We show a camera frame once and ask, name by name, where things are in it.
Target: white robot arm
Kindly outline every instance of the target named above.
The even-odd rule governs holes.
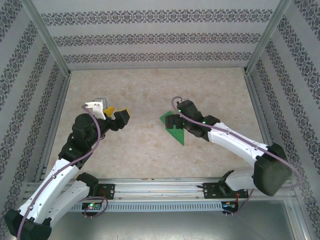
[[[179,102],[176,108],[179,114],[165,117],[168,129],[174,126],[176,129],[186,129],[198,138],[225,147],[252,166],[252,169],[246,171],[228,171],[219,181],[219,189],[224,194],[240,189],[258,189],[268,196],[273,196],[292,175],[292,170],[287,165],[265,153],[270,152],[286,160],[286,154],[278,144],[268,146],[253,141],[233,131],[218,118],[211,115],[203,117],[190,100]]]
[[[61,191],[91,156],[92,147],[99,136],[97,126],[102,139],[108,130],[118,131],[124,128],[130,115],[123,109],[116,111],[115,119],[112,119],[114,107],[107,108],[105,98],[86,102],[85,108],[92,109],[93,115],[83,113],[76,117],[72,133],[62,147],[59,159],[49,175],[18,210],[10,209],[4,216],[5,223],[13,236],[19,235],[19,228],[22,225],[20,233],[22,239],[47,240],[52,227],[76,203],[88,195],[97,196],[99,180],[88,173],[79,175],[63,194]]]

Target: floor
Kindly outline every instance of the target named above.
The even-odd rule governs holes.
[[[106,97],[116,110],[129,108],[128,125],[109,131],[81,169],[97,178],[220,177],[249,164],[222,146],[184,133],[184,146],[165,130],[159,117],[171,99],[194,102],[233,130],[262,142],[240,68],[164,68],[73,71],[52,148],[48,170],[66,143],[81,105]]]

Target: patterned wallpaper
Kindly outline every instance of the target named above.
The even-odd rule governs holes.
[[[245,67],[279,0],[36,0],[72,70]]]
[[[0,1],[0,239],[44,152],[65,76],[19,0]]]
[[[252,71],[271,138],[302,176],[298,200],[312,239],[320,239],[319,4],[294,0]]]

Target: damask pattern border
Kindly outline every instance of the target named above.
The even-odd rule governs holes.
[[[147,52],[64,55],[67,64],[180,61],[247,61],[251,52]]]
[[[13,83],[16,81],[16,77],[18,76],[22,64],[25,62],[27,54],[34,43],[37,34],[38,31],[35,25],[30,21],[22,38],[16,46],[12,57],[6,65],[6,68],[3,70],[0,81],[0,111],[6,102],[6,98],[11,91]]]
[[[305,21],[314,31],[316,38],[320,41],[320,7],[314,0],[294,0],[296,7],[304,16]]]
[[[140,23],[266,23],[271,9],[178,9],[42,13],[47,26]]]
[[[25,120],[29,105],[33,99],[33,95],[36,91],[38,82],[45,68],[49,55],[50,51],[48,47],[44,45],[38,55],[30,77],[22,92],[18,106],[16,106],[16,110],[14,111],[11,119],[12,121],[9,123],[8,130],[6,131],[7,134],[4,136],[3,142],[0,145],[0,180],[2,180],[2,174],[6,171],[6,165],[10,159],[13,147],[16,144],[16,139],[18,138],[20,128]]]
[[[23,8],[19,0],[7,0],[0,10],[0,43]]]
[[[283,40],[285,41],[290,53],[299,68],[301,75],[304,77],[306,85],[312,93],[313,99],[320,109],[320,74],[317,72],[314,63],[308,57],[308,53],[303,47],[300,39],[298,38],[295,30],[289,23],[286,16],[280,20],[277,26]]]
[[[260,33],[145,33],[55,36],[58,47],[136,44],[256,44]]]
[[[298,127],[300,128],[305,145],[308,147],[308,152],[311,155],[311,159],[314,161],[313,164],[318,169],[318,174],[320,174],[320,143],[318,142],[318,138],[315,136],[316,133],[312,129],[309,118],[306,116],[306,112],[304,111],[304,106],[301,104],[299,96],[296,93],[295,86],[291,82],[286,67],[272,40],[270,40],[265,46],[265,50],[269,55],[273,69],[279,78],[284,94],[286,95],[286,99],[291,106],[292,113]]]
[[[256,63],[255,67],[258,71],[258,74],[260,77],[259,81],[262,82],[262,85],[265,90],[265,94],[268,98],[268,102],[270,104],[275,122],[276,122],[278,130],[281,134],[281,139],[282,139],[282,142],[284,145],[284,149],[287,153],[288,160],[301,174],[301,185],[299,187],[299,189],[301,190],[301,196],[303,196],[303,201],[304,201],[304,204],[306,205],[306,210],[309,213],[309,218],[313,222],[312,226],[314,227],[315,234],[318,238],[320,238],[319,206],[317,206],[317,200],[313,196],[313,194],[314,194],[313,191],[310,189],[311,185],[308,182],[308,177],[306,175],[306,171],[301,166],[302,163],[301,163],[300,157],[297,153],[295,143],[292,140],[291,133],[290,133],[289,128],[287,126],[287,122],[284,118],[283,112],[280,108],[280,104],[277,100],[276,94],[273,90],[269,76],[267,74],[266,68],[265,68],[261,58]],[[260,100],[255,81],[252,81],[252,82],[253,82],[255,91],[258,95],[258,99],[260,101],[260,104],[262,106],[262,102]]]
[[[38,110],[37,110],[36,115],[35,115],[34,120],[33,120],[33,125],[30,128],[30,133],[29,133],[29,136],[27,138],[27,142],[25,143],[23,154],[21,155],[21,159],[19,161],[19,166],[16,169],[16,172],[15,172],[15,175],[14,175],[14,180],[11,183],[12,186],[11,186],[11,188],[9,190],[9,194],[7,196],[7,201],[5,202],[5,204],[3,206],[3,211],[1,212],[0,239],[5,239],[7,226],[6,226],[6,223],[4,221],[4,217],[5,217],[6,212],[9,211],[9,209],[13,209],[17,205],[17,201],[18,201],[18,198],[19,198],[19,195],[20,195],[20,192],[21,192],[21,187],[22,187],[23,181],[24,181],[24,179],[26,177],[26,173],[27,173],[27,170],[28,170],[28,167],[29,167],[29,163],[30,163],[31,157],[33,155],[34,146],[36,145],[37,138],[38,138],[40,129],[42,127],[42,123],[44,121],[44,118],[45,118],[45,115],[46,115],[46,111],[47,111],[47,107],[49,105],[53,89],[54,89],[55,84],[57,82],[57,77],[59,75],[59,72],[60,72],[60,68],[59,68],[58,64],[55,63],[53,65],[52,70],[51,70],[50,77],[49,77],[48,82],[46,84],[44,93],[43,93],[43,95],[41,97],[41,101],[40,101],[40,104],[38,106]],[[60,90],[59,90],[59,95],[60,95],[61,90],[62,90],[63,81],[62,81],[62,85],[61,85]],[[51,118],[53,118],[53,116],[55,114],[55,111],[56,111],[56,108],[57,108],[57,105],[58,105],[58,100],[59,100],[59,98],[57,99],[57,101],[55,103],[55,107],[54,107],[53,114],[52,114]]]

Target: green object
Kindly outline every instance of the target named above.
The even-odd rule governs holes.
[[[166,116],[167,115],[172,115],[174,114],[172,111],[168,111],[166,114],[162,115],[160,117],[161,122],[163,122],[163,124],[166,124]],[[168,129],[165,128],[165,130],[170,133],[175,139],[177,139],[177,141],[179,143],[181,143],[183,146],[185,145],[185,130],[184,129],[176,129],[176,127],[174,127],[173,129]]]

